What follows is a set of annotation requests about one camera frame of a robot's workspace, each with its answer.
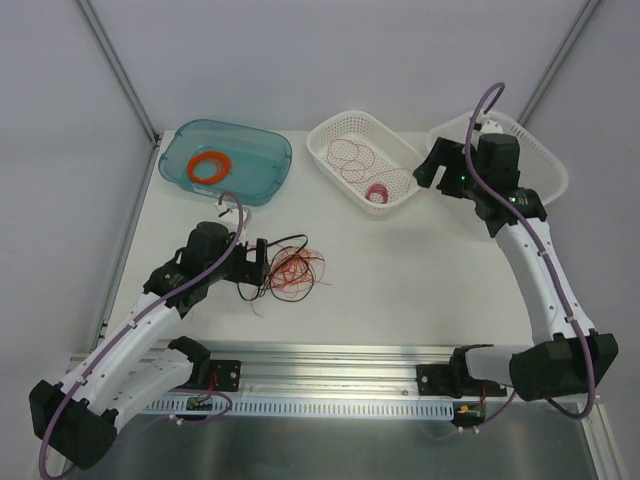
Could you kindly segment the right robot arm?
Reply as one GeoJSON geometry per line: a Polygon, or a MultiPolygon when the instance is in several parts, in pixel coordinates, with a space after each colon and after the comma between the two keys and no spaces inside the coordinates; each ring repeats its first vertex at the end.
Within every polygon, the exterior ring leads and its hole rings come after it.
{"type": "Polygon", "coordinates": [[[484,133],[473,145],[438,138],[414,170],[419,186],[473,202],[511,267],[533,341],[530,347],[458,347],[435,386],[456,398],[488,381],[511,387],[525,401],[577,394],[593,400],[618,344],[612,334],[597,331],[575,298],[542,201],[519,184],[519,157],[517,138],[504,133],[484,133]]]}

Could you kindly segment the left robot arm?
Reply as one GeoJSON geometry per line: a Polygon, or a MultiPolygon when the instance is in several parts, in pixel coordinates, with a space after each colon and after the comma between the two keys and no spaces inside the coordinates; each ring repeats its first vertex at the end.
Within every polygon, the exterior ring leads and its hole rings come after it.
{"type": "Polygon", "coordinates": [[[110,450],[123,427],[175,388],[211,384],[209,350],[186,336],[170,341],[151,365],[133,367],[165,334],[203,301],[219,281],[259,287],[269,273],[268,242],[249,246],[240,231],[201,222],[187,243],[156,268],[123,323],[55,384],[40,381],[29,394],[35,435],[41,440],[39,470],[55,450],[87,470],[110,450]]]}

